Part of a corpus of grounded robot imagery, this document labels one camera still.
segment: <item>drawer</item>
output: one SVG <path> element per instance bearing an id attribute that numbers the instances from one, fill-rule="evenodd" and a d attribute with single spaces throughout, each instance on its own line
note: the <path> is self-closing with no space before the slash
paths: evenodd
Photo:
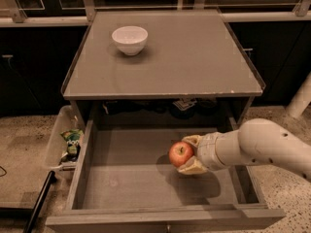
<path id="1" fill-rule="evenodd" d="M 48 217 L 47 226 L 78 233 L 191 232 L 265 228 L 281 219 L 283 210 L 267 208 L 248 168 L 184 176 L 169 163 L 170 146 L 217 131 L 225 117 L 219 113 L 189 120 L 149 111 L 107 116 L 94 103 L 66 209 Z"/>

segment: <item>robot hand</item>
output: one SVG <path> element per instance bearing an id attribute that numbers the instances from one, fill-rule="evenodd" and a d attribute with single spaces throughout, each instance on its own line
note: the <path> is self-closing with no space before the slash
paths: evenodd
<path id="1" fill-rule="evenodd" d="M 195 157 L 208 171 L 272 164 L 311 181 L 311 146 L 270 120 L 252 119 L 235 131 L 193 135 L 183 141 L 195 148 Z"/>

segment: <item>apple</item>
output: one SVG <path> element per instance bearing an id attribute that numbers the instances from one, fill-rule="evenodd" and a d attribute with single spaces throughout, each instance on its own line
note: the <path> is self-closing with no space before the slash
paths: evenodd
<path id="1" fill-rule="evenodd" d="M 177 142 L 173 144 L 168 152 L 169 161 L 175 167 L 184 165 L 193 156 L 194 151 L 191 145 L 185 142 Z"/>

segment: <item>floor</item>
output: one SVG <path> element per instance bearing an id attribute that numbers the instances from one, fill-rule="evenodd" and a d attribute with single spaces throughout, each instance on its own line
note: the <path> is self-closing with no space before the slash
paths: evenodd
<path id="1" fill-rule="evenodd" d="M 299 119 L 288 116 L 284 107 L 252 107 L 245 120 L 255 117 L 275 121 L 311 145 L 311 107 Z M 55 120 L 56 116 L 0 118 L 0 207 L 34 205 L 49 171 L 44 168 L 45 147 Z M 270 165 L 252 169 L 268 207 L 282 208 L 287 216 L 264 230 L 234 232 L 311 232 L 311 183 Z M 45 220 L 62 211 L 70 187 L 70 183 L 57 177 L 33 232 L 54 232 L 45 227 Z M 24 224 L 21 220 L 0 218 L 0 232 L 22 232 Z"/>

